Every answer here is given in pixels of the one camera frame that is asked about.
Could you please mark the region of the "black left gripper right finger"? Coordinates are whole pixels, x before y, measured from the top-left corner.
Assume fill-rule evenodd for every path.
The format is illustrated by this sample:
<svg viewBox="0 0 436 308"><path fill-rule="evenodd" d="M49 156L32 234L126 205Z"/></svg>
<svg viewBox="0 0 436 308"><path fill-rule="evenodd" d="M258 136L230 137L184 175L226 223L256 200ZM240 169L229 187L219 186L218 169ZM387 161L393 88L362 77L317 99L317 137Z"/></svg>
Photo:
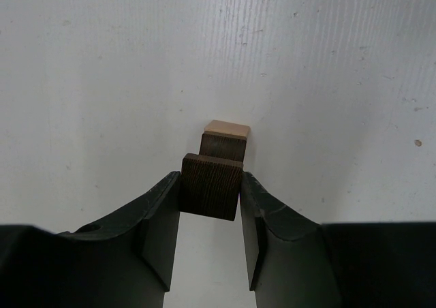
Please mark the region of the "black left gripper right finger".
<svg viewBox="0 0 436 308"><path fill-rule="evenodd" d="M435 224L317 224L245 172L249 289L258 307L434 307Z"/></svg>

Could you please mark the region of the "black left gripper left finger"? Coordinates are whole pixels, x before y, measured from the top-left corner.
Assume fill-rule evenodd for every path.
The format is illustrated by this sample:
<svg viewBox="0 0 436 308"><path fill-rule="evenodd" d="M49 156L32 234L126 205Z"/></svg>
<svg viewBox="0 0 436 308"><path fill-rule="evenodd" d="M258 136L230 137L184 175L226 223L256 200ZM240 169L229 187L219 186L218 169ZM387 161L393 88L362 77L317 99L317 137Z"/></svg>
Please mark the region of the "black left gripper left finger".
<svg viewBox="0 0 436 308"><path fill-rule="evenodd" d="M169 291L179 172L75 232L1 227L2 307L161 307Z"/></svg>

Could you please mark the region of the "dark brown wood block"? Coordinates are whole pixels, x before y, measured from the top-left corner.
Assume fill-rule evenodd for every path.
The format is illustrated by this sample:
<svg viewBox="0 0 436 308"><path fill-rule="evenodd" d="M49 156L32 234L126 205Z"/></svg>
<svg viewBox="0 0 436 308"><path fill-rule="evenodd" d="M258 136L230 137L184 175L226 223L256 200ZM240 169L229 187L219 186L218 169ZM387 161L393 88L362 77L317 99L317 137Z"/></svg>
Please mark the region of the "dark brown wood block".
<svg viewBox="0 0 436 308"><path fill-rule="evenodd" d="M247 138L247 132L202 134L199 153L188 153L182 160L180 211L235 219Z"/></svg>

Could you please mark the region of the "light plain wood cube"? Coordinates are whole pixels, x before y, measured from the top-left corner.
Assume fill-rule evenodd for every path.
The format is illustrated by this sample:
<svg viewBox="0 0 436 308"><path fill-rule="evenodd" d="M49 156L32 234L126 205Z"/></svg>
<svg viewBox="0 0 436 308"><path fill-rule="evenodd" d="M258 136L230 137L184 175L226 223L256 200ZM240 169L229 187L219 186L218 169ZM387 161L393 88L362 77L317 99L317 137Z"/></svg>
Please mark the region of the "light plain wood cube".
<svg viewBox="0 0 436 308"><path fill-rule="evenodd" d="M224 136L236 136L247 139L251 131L248 125L241 125L220 120L212 120L204 127L205 132L223 134Z"/></svg>

